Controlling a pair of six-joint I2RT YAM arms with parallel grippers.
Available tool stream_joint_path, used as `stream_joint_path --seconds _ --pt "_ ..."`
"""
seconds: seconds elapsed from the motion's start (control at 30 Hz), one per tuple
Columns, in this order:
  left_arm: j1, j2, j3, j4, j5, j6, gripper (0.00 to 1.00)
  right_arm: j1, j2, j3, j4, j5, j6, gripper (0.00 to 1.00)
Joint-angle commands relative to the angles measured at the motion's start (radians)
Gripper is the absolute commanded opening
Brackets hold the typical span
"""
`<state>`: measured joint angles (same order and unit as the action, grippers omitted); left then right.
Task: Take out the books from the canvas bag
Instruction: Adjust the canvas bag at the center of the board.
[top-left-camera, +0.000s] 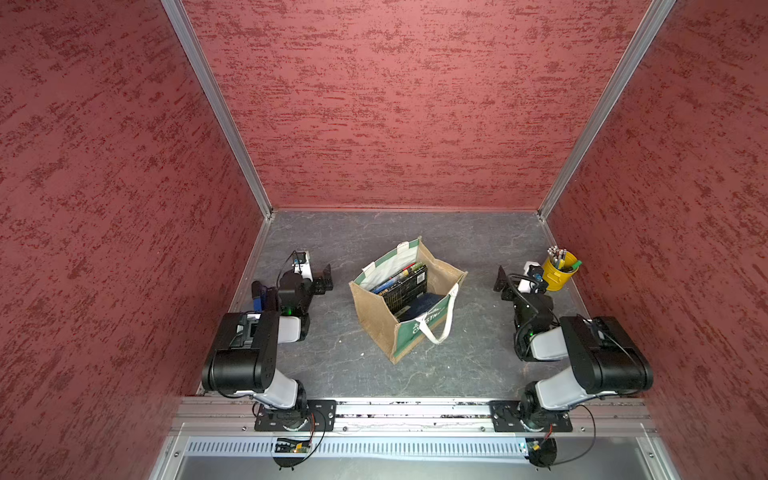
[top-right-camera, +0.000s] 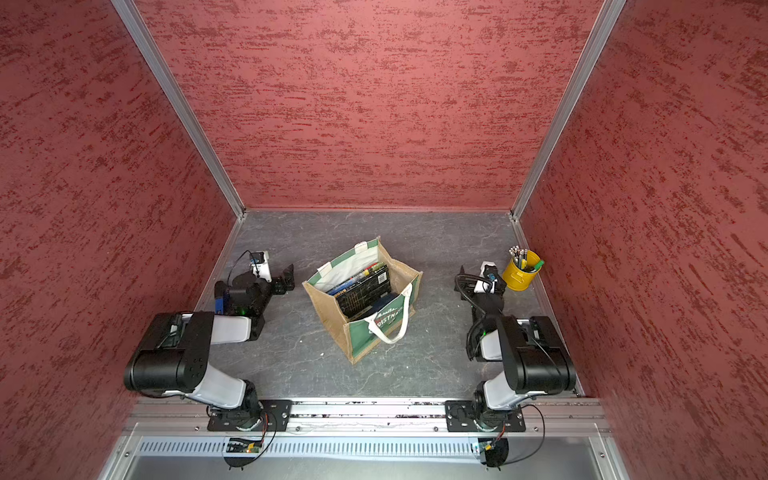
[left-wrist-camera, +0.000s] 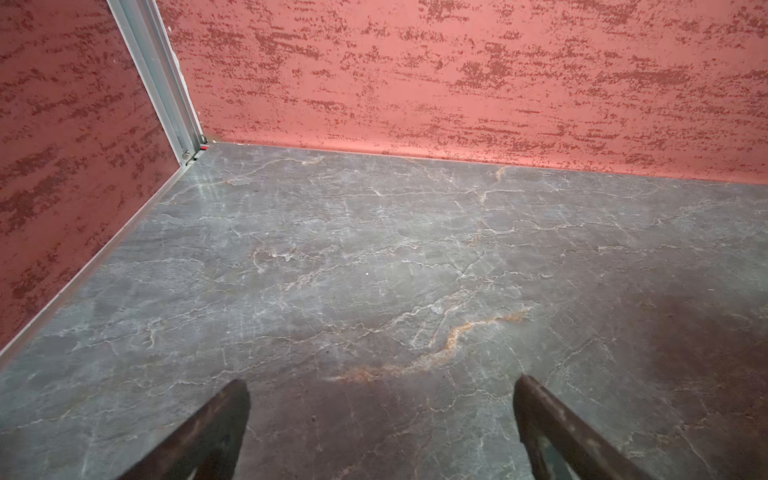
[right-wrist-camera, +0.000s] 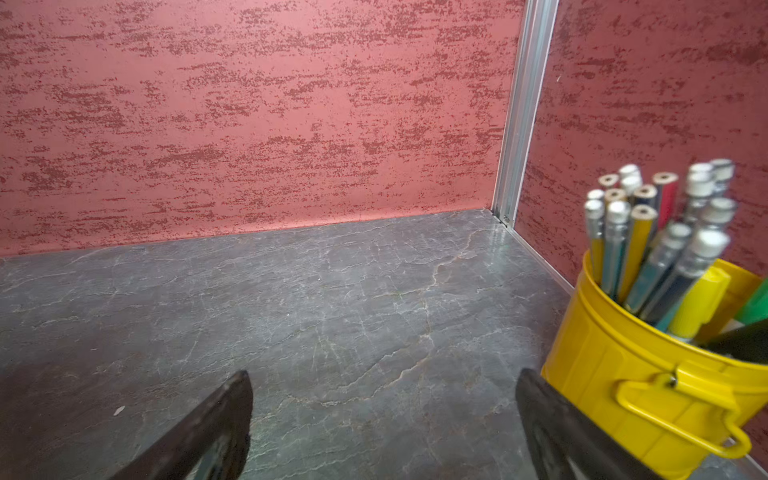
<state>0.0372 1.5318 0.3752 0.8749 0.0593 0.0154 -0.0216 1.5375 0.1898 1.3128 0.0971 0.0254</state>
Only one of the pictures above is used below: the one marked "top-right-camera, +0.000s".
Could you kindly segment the dark blue book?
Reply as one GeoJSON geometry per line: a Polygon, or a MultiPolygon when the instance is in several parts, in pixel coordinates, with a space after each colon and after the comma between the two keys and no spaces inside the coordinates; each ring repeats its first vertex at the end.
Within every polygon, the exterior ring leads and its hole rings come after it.
{"type": "Polygon", "coordinates": [[[379,312],[382,308],[384,308],[386,305],[391,303],[393,300],[395,300],[399,296],[398,293],[390,292],[381,298],[377,299],[373,304],[366,307],[365,309],[358,312],[354,317],[351,317],[351,321],[357,321],[360,319],[363,319],[365,317],[368,317],[370,315],[373,315],[377,312],[379,312]]]}

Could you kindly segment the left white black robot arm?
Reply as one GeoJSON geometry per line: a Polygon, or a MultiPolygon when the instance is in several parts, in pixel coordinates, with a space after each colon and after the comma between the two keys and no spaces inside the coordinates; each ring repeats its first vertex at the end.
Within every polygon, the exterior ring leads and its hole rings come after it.
{"type": "Polygon", "coordinates": [[[125,387],[205,405],[209,431],[284,432],[292,402],[260,399],[253,382],[224,373],[209,357],[213,345],[258,340],[271,298],[294,288],[293,265],[270,281],[246,272],[215,284],[213,311],[156,315],[127,364],[125,387]]]}

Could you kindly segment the pink red book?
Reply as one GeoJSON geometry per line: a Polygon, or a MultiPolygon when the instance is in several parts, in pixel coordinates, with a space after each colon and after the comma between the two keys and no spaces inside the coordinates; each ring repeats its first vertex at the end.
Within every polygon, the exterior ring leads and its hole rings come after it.
{"type": "Polygon", "coordinates": [[[364,278],[374,274],[377,270],[379,270],[383,266],[382,262],[376,262],[374,264],[369,265],[364,270],[358,272],[357,274],[353,275],[346,281],[342,282],[341,284],[337,285],[336,287],[332,288],[328,291],[329,295],[336,296],[342,291],[352,287],[356,283],[362,281],[364,278]]]}

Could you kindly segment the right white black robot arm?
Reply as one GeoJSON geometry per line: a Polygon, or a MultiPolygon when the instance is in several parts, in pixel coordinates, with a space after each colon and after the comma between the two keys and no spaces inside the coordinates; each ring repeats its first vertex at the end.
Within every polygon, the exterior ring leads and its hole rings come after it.
{"type": "Polygon", "coordinates": [[[478,384],[462,413],[450,414],[479,431],[501,430],[526,401],[572,391],[577,383],[575,367],[552,320],[506,315],[506,289],[493,265],[480,275],[461,270],[454,277],[454,290],[471,307],[472,323],[465,337],[468,359],[502,365],[496,377],[478,384]]]}

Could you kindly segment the black book yellow characters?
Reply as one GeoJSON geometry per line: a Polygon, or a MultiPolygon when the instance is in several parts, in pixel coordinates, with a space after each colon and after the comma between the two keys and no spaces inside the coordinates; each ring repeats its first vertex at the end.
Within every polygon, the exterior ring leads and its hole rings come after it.
{"type": "Polygon", "coordinates": [[[389,266],[383,266],[374,274],[334,296],[342,314],[348,319],[391,292],[389,266]]]}

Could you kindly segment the green burlap canvas bag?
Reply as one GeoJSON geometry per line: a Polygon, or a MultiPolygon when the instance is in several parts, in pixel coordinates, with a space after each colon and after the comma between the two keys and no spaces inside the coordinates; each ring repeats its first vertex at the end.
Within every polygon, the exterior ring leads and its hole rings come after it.
{"type": "Polygon", "coordinates": [[[303,287],[323,326],[355,364],[377,345],[405,337],[422,276],[375,238],[322,265],[303,287]]]}

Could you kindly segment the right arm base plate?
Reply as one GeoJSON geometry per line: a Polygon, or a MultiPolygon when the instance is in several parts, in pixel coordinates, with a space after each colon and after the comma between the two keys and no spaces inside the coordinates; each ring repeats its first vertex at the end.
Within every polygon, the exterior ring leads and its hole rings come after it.
{"type": "Polygon", "coordinates": [[[526,430],[520,408],[490,410],[469,400],[448,400],[444,403],[449,432],[520,433],[526,430]]]}

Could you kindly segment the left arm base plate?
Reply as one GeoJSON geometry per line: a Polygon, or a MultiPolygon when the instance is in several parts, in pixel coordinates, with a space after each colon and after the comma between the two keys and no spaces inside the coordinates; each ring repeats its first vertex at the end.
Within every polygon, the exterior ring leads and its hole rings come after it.
{"type": "Polygon", "coordinates": [[[207,430],[211,432],[284,432],[293,402],[287,399],[260,400],[255,410],[209,407],[207,430]]]}

